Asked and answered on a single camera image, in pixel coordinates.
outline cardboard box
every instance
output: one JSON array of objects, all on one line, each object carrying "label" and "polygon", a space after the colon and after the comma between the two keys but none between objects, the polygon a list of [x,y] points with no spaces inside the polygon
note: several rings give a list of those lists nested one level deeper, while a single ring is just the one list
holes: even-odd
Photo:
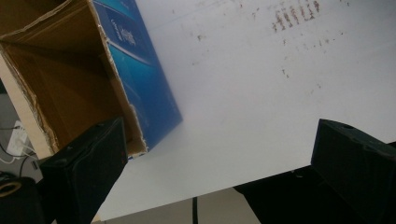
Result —
[{"label": "cardboard box", "polygon": [[134,0],[3,4],[1,55],[35,118],[28,133],[38,126],[51,153],[122,116],[138,156],[181,122]]}]

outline black object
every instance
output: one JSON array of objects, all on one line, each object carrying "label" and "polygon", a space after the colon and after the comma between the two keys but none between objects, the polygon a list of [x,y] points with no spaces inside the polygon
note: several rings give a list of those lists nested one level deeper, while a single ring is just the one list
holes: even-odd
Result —
[{"label": "black object", "polygon": [[260,223],[365,223],[311,166],[234,188]]},{"label": "black object", "polygon": [[4,87],[3,81],[0,79],[0,94],[7,93],[6,88]]},{"label": "black object", "polygon": [[396,223],[396,148],[321,119],[311,164],[367,223]]},{"label": "black object", "polygon": [[45,223],[35,181],[29,177],[0,182],[1,223]]},{"label": "black object", "polygon": [[94,125],[40,165],[38,184],[0,182],[0,222],[91,223],[127,162],[122,119]]},{"label": "black object", "polygon": [[122,119],[112,119],[91,127],[42,163],[42,188],[55,195],[50,212],[58,224],[91,223],[127,162]]},{"label": "black object", "polygon": [[12,179],[12,178],[15,178],[15,177],[16,176],[14,174],[10,174],[10,173],[7,173],[7,172],[0,171],[0,181]]},{"label": "black object", "polygon": [[311,166],[235,187],[261,223],[396,223],[396,146],[321,119]]}]

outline blue box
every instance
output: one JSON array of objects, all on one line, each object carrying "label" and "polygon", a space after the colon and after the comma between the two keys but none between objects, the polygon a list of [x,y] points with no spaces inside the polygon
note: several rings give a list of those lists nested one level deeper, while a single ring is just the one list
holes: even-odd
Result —
[{"label": "blue box", "polygon": [[181,116],[146,26],[135,0],[94,0],[92,4],[106,36],[108,56],[151,149],[181,122]]},{"label": "blue box", "polygon": [[154,148],[182,118],[136,2],[42,1],[5,6],[21,20],[0,15],[10,31],[0,29],[0,57],[30,106],[20,116],[40,157],[115,117],[130,156]]}]

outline table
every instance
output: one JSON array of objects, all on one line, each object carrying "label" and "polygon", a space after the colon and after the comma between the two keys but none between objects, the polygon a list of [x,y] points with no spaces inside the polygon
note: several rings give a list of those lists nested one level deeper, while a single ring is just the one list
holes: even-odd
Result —
[{"label": "table", "polygon": [[102,220],[306,166],[318,119],[396,141],[396,2],[136,2],[184,120]]}]

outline corrugated cardboard edge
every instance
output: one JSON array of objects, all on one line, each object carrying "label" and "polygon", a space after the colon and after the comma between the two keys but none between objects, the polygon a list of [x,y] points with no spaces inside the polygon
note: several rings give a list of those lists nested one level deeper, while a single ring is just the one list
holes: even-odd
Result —
[{"label": "corrugated cardboard edge", "polygon": [[[96,10],[95,10],[95,8],[94,8],[93,1],[92,1],[92,0],[87,0],[87,3],[88,3],[88,6],[89,6],[89,8],[90,8],[90,10],[91,10],[93,19],[95,20],[95,23],[96,23],[96,25],[97,25],[97,28],[98,28],[99,34],[100,34],[100,36],[101,36],[101,39],[102,39],[102,43],[103,43],[105,52],[106,52],[107,60],[109,61],[110,66],[111,66],[111,69],[112,69],[112,72],[114,73],[115,78],[116,78],[116,80],[117,80],[117,82],[118,82],[117,84],[118,84],[118,86],[121,87],[121,89],[122,89],[122,95],[123,95],[123,97],[124,97],[125,99],[128,99],[128,98],[127,98],[127,95],[126,95],[126,93],[125,93],[126,91],[125,91],[124,87],[123,87],[122,84],[121,84],[120,75],[119,75],[119,72],[118,72],[118,70],[117,70],[117,67],[116,67],[116,65],[115,65],[115,63],[114,63],[113,57],[111,56],[110,49],[108,48],[108,45],[107,45],[107,38],[106,38],[106,35],[105,35],[105,31],[104,31],[104,29],[103,29],[103,27],[102,27],[102,25],[101,25],[100,20],[99,20],[99,15],[97,14],[97,12],[96,12]],[[135,120],[136,125],[137,125],[138,130],[139,130],[140,140],[141,140],[141,142],[143,143],[144,148],[146,149],[146,151],[144,151],[144,152],[139,152],[139,153],[135,153],[135,154],[130,155],[132,158],[136,158],[136,157],[139,157],[139,156],[141,156],[141,155],[146,154],[146,153],[149,151],[149,148],[148,148],[148,146],[147,146],[147,144],[146,144],[146,140],[144,139],[143,133],[142,133],[142,131],[141,131],[140,123],[139,123],[139,120],[138,120],[137,114],[136,114],[136,110],[134,109],[134,106],[133,106],[133,105],[129,105],[129,107],[131,108],[131,112],[134,114],[134,120]],[[133,143],[128,143],[128,147],[132,147],[133,145],[134,145]]]},{"label": "corrugated cardboard edge", "polygon": [[13,36],[13,35],[19,35],[19,34],[22,34],[22,33],[26,32],[27,30],[31,29],[32,27],[35,27],[35,26],[36,26],[37,24],[39,24],[40,22],[45,21],[46,19],[48,19],[48,18],[52,17],[53,15],[57,14],[57,13],[58,13],[59,11],[61,11],[64,7],[66,7],[67,5],[69,5],[72,1],[73,1],[73,0],[66,0],[66,1],[64,1],[62,4],[60,4],[59,6],[57,6],[55,9],[53,9],[53,10],[47,12],[46,14],[44,14],[43,16],[37,18],[35,21],[33,21],[32,23],[26,25],[25,27],[23,27],[23,28],[21,28],[21,29],[19,29],[19,30],[10,32],[10,33],[8,33],[8,34],[1,35],[1,36],[0,36],[0,40],[9,38],[10,36]]},{"label": "corrugated cardboard edge", "polygon": [[11,68],[6,62],[3,52],[0,54],[0,78],[2,79],[9,98],[14,104],[15,110],[26,128],[26,132],[32,142],[37,157],[40,159],[51,156],[54,152],[48,144],[48,138],[44,131],[37,125],[35,112],[29,100],[26,98],[26,92],[22,89],[15,76],[12,74]]},{"label": "corrugated cardboard edge", "polygon": [[[12,38],[14,35],[20,35],[23,34],[24,32],[27,32],[30,29],[34,29],[36,25],[38,25],[40,22],[45,21],[58,12],[62,11],[67,5],[69,5],[73,0],[66,0],[64,3],[60,4],[57,6],[55,9],[49,11],[48,13],[44,14],[43,16],[37,18],[35,21],[32,23],[26,25],[25,27],[13,31],[11,33],[8,33],[6,35],[0,36],[0,41],[4,39],[9,39]],[[56,137],[56,134],[52,131],[50,125],[47,123],[47,121],[43,118],[43,114],[41,112],[41,108],[39,107],[37,103],[37,99],[35,94],[30,90],[29,86],[26,84],[26,82],[23,80],[22,76],[19,74],[18,69],[16,69],[12,65],[12,60],[9,59],[7,56],[7,53],[3,50],[3,48],[0,48],[1,55],[3,58],[2,63],[5,64],[4,67],[8,68],[8,72],[5,72],[3,77],[4,79],[7,79],[7,77],[13,77],[13,81],[10,79],[7,85],[13,86],[14,88],[11,88],[14,91],[16,88],[20,90],[19,93],[16,93],[15,91],[15,98],[21,101],[21,96],[23,96],[24,100],[21,102],[21,109],[17,110],[17,113],[19,114],[20,117],[25,117],[22,122],[24,126],[26,127],[26,130],[28,132],[28,135],[30,136],[30,140],[32,141],[32,144],[34,148],[39,148],[39,151],[41,151],[41,148],[43,149],[42,152],[37,152],[37,156],[39,158],[46,158],[50,155],[53,155],[56,151],[59,151],[58,148],[58,139]],[[13,100],[13,104],[17,104],[18,100]],[[27,115],[26,113],[27,108],[30,108],[31,114]],[[36,124],[38,125],[26,125],[28,124],[29,120],[35,120]]]}]

